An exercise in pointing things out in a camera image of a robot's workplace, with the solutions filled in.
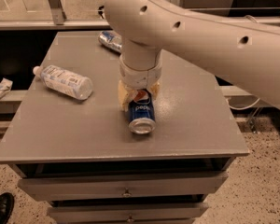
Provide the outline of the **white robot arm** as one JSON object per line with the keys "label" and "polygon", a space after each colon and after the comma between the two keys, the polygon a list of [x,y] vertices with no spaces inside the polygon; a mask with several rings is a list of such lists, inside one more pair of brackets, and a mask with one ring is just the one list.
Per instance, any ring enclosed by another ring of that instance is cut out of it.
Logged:
{"label": "white robot arm", "polygon": [[280,109],[280,27],[186,11],[166,0],[105,0],[123,39],[120,71],[132,89],[156,82],[165,49]]}

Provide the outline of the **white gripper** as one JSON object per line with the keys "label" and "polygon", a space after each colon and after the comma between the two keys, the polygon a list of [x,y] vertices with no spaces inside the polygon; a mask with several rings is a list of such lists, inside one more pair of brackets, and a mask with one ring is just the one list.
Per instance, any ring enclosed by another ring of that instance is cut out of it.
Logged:
{"label": "white gripper", "polygon": [[161,77],[161,61],[157,58],[154,67],[139,71],[130,68],[119,56],[119,72],[121,80],[118,84],[119,104],[123,111],[128,110],[129,103],[137,96],[138,90],[148,89],[153,99],[156,99],[161,85],[157,82]]}

